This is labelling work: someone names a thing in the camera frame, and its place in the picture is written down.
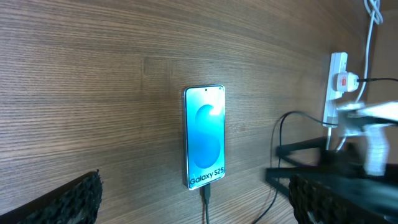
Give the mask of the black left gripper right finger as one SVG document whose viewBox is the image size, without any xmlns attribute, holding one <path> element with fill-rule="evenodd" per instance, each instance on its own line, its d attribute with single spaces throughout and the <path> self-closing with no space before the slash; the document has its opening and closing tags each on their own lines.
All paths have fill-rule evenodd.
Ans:
<svg viewBox="0 0 398 224">
<path fill-rule="evenodd" d="M 370 212 L 351 207 L 339 197 L 289 197 L 299 223 L 392 223 L 392 212 Z"/>
</svg>

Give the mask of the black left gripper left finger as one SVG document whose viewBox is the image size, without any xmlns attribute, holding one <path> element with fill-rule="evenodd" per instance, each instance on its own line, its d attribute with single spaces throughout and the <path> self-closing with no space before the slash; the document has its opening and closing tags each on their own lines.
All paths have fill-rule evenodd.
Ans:
<svg viewBox="0 0 398 224">
<path fill-rule="evenodd" d="M 1 215 L 1 223 L 94 224 L 102 194 L 103 183 L 99 171 L 91 171 Z"/>
</svg>

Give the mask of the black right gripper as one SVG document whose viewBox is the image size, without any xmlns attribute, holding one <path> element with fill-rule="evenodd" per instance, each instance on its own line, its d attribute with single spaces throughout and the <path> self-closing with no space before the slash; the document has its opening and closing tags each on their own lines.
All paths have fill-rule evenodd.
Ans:
<svg viewBox="0 0 398 224">
<path fill-rule="evenodd" d="M 275 153 L 297 167 L 266 169 L 266 182 L 286 197 L 336 197 L 370 212 L 397 211 L 397 166 L 387 164 L 380 176 L 367 174 L 356 144 L 328 155 L 327 137 L 280 145 Z M 288 158 L 294 151 L 317 148 L 318 166 L 308 166 Z"/>
</svg>

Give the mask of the blue screen Galaxy smartphone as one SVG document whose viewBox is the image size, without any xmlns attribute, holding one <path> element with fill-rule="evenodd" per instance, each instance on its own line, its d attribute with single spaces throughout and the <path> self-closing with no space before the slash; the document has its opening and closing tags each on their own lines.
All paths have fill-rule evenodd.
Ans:
<svg viewBox="0 0 398 224">
<path fill-rule="evenodd" d="M 226 173 L 223 85 L 191 86 L 183 92 L 186 181 L 195 190 Z"/>
</svg>

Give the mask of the white USB charger plug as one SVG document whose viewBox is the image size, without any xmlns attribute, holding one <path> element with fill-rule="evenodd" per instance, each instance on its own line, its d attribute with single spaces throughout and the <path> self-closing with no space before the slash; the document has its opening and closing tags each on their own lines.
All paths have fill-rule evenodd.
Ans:
<svg viewBox="0 0 398 224">
<path fill-rule="evenodd" d="M 359 77 L 351 72 L 342 72 L 335 75 L 333 89 L 338 92 L 353 92 L 359 87 Z"/>
</svg>

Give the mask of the white power strip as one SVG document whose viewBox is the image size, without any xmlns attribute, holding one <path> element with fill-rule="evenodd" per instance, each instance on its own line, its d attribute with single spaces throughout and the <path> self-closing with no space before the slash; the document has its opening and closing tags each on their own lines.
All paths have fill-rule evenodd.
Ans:
<svg viewBox="0 0 398 224">
<path fill-rule="evenodd" d="M 346 52 L 335 52 L 331 55 L 323 112 L 324 127 L 335 128 L 338 123 L 336 100 L 343 96 L 343 92 L 337 91 L 336 80 L 339 73 L 346 72 L 347 61 Z"/>
</svg>

